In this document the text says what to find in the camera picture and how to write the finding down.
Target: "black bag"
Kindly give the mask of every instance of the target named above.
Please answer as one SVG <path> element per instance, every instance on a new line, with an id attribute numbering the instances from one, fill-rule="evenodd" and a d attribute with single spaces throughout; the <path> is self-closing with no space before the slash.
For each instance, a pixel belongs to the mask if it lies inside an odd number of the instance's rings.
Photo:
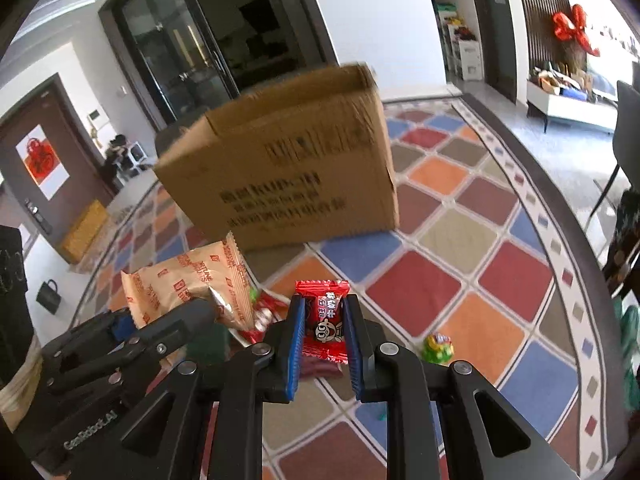
<path id="1" fill-rule="evenodd" d="M 58 310 L 61 299 L 58 294 L 58 284 L 53 280 L 43 283 L 36 296 L 36 301 L 52 314 L 55 314 Z"/>

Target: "candy wrapper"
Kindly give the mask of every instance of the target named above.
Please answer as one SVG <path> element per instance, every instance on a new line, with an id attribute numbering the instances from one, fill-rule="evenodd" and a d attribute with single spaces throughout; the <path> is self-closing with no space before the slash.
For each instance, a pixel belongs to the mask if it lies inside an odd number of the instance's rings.
<path id="1" fill-rule="evenodd" d="M 122 288 L 138 328 L 192 298 L 217 306 L 218 321 L 229 328 L 254 328 L 251 286 L 231 233 L 133 274 L 122 272 Z"/>
<path id="2" fill-rule="evenodd" d="M 259 343 L 264 339 L 269 325 L 282 319 L 278 312 L 286 312 L 288 308 L 284 301 L 279 300 L 266 290 L 261 290 L 254 303 L 254 328 L 238 331 L 238 335 L 249 344 Z"/>
<path id="3" fill-rule="evenodd" d="M 449 336 L 433 332 L 424 339 L 422 345 L 423 361 L 443 365 L 451 360 L 453 354 L 453 343 Z"/>
<path id="4" fill-rule="evenodd" d="M 296 292 L 305 298 L 304 355 L 334 363 L 347 362 L 342 331 L 342 302 L 349 289 L 349 283 L 343 280 L 296 282 Z"/>

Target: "chair leg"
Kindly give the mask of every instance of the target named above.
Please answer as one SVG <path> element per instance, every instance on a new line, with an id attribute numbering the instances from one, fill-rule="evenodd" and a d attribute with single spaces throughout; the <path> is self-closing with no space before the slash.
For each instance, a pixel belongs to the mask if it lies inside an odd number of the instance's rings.
<path id="1" fill-rule="evenodd" d="M 618 172 L 619 171 L 620 171 L 620 165 L 616 164 L 616 169 L 613 170 L 613 173 L 611 173 L 611 177 L 609 177 L 609 181 L 607 182 L 607 185 L 602 190 L 602 194 L 600 195 L 600 198 L 596 202 L 596 205 L 593 207 L 593 210 L 591 211 L 591 214 L 589 215 L 589 219 L 587 220 L 587 225 L 591 221 L 591 218 L 593 217 L 593 215 L 596 214 L 596 211 L 600 207 L 600 204 L 602 204 L 602 201 L 607 196 L 607 193 L 609 192 L 609 189 L 611 189 L 611 186 L 613 186 L 613 182 L 615 181 L 616 177 L 618 176 Z"/>

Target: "red candy wrapper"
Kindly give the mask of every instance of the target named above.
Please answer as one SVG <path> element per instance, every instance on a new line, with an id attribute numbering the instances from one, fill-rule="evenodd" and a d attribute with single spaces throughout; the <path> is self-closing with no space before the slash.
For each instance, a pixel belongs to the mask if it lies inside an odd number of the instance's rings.
<path id="1" fill-rule="evenodd" d="M 347 362 L 347 347 L 342 331 L 342 301 L 349 289 L 349 282 L 343 280 L 296 282 L 296 292 L 305 298 L 304 355 L 334 363 Z"/>
<path id="2" fill-rule="evenodd" d="M 284 302 L 261 290 L 260 296 L 254 303 L 254 328 L 245 332 L 238 331 L 238 334 L 249 344 L 259 343 L 264 339 L 269 325 L 280 321 L 278 312 L 285 312 L 287 309 L 288 306 Z"/>

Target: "cardboard box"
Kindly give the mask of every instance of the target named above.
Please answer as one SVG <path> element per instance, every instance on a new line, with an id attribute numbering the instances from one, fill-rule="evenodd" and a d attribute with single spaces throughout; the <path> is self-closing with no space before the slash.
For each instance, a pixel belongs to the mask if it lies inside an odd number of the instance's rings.
<path id="1" fill-rule="evenodd" d="M 328 67 L 200 118 L 154 168 L 210 240 L 242 250 L 398 224 L 389 138 L 365 66 Z"/>

